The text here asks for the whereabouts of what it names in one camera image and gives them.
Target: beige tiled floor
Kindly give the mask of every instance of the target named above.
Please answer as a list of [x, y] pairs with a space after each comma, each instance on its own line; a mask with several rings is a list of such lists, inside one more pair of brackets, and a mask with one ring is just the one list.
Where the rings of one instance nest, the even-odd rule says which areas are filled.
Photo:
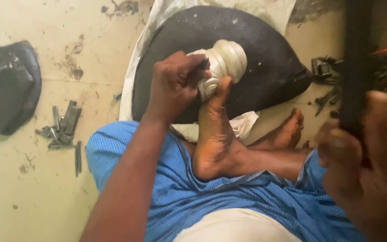
[[[110, 17], [110, 0], [0, 0], [0, 45], [29, 40], [43, 77], [37, 118], [12, 136], [0, 136], [0, 241], [78, 240], [98, 196], [84, 152], [83, 173], [75, 178], [74, 150], [48, 151], [47, 141], [36, 137], [34, 129], [51, 124], [51, 106], [58, 105], [63, 113], [70, 99], [83, 107], [75, 136], [83, 144], [97, 128], [116, 120], [119, 103], [112, 94], [122, 89], [132, 47], [152, 4], [140, 0], [138, 12]], [[102, 6], [109, 7], [107, 14], [101, 13]], [[314, 22], [288, 26], [286, 38], [306, 66], [316, 56], [342, 56], [342, 17], [331, 12]], [[380, 44], [387, 47], [387, 29], [381, 31]], [[78, 42], [83, 50], [73, 54]], [[66, 55], [83, 69], [79, 81], [64, 65]], [[305, 115], [300, 144], [312, 140], [334, 107], [327, 106], [315, 118], [317, 107], [307, 102], [327, 89], [313, 84], [290, 102], [262, 111], [246, 142], [276, 127], [293, 107]], [[22, 166], [26, 173], [19, 170]]]

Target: blue lungi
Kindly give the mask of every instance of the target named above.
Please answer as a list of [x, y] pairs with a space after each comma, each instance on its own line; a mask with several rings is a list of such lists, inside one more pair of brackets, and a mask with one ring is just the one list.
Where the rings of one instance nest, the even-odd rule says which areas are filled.
[[[137, 126], [133, 121], [115, 122], [90, 137], [86, 157], [99, 192]], [[325, 193], [324, 173], [318, 164], [318, 153], [313, 151], [295, 184], [268, 171], [202, 182], [192, 172], [184, 145], [168, 133], [157, 163], [144, 241], [170, 242], [205, 215], [227, 208], [247, 208], [265, 214], [302, 241], [366, 241]]]

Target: bare foot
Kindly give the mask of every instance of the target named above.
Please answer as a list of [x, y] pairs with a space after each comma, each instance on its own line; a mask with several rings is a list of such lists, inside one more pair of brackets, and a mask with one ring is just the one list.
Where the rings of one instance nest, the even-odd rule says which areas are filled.
[[237, 156], [247, 150], [234, 135], [226, 113], [230, 78], [218, 84], [216, 96], [203, 104], [199, 114], [199, 136], [192, 159], [193, 173], [198, 179], [234, 177]]
[[293, 149], [301, 139], [304, 128], [304, 115], [298, 108], [279, 127], [249, 146], [255, 150]]

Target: stained floor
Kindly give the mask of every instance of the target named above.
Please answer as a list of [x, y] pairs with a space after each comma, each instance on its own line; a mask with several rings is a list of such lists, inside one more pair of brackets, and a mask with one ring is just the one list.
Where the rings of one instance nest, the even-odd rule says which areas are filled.
[[[85, 144], [92, 132], [117, 120], [120, 104], [113, 94], [122, 89], [153, 0], [116, 2], [0, 0], [0, 46], [28, 40], [43, 77], [34, 118], [14, 135], [0, 136], [0, 241], [71, 242], [83, 230], [98, 197], [84, 147], [83, 173], [76, 178], [74, 150], [48, 151], [48, 141], [34, 130], [52, 123], [52, 105], [63, 113], [71, 99], [83, 108], [75, 141]], [[375, 38], [387, 47], [387, 5], [378, 9], [386, 21], [377, 25]], [[339, 8], [331, 8], [312, 18], [291, 19], [286, 38], [307, 67], [313, 57], [342, 56], [342, 18]], [[315, 118], [317, 106], [308, 102], [328, 89], [313, 84], [290, 102], [262, 111], [246, 143], [276, 127], [293, 107], [305, 115], [300, 144], [313, 140], [335, 107], [327, 106]]]

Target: leg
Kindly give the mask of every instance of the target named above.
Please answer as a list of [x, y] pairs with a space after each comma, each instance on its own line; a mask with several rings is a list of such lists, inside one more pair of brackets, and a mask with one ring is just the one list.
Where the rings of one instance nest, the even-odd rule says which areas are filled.
[[211, 180], [269, 170], [286, 179], [296, 180], [308, 153], [267, 149], [296, 146], [303, 128], [302, 113], [294, 109], [280, 127], [267, 135], [268, 139], [262, 139], [252, 147], [245, 147], [235, 138], [226, 114], [226, 97], [222, 93], [225, 93], [224, 89], [228, 89], [228, 86], [229, 83], [220, 85], [218, 95], [200, 110], [200, 133], [192, 159], [196, 177]]

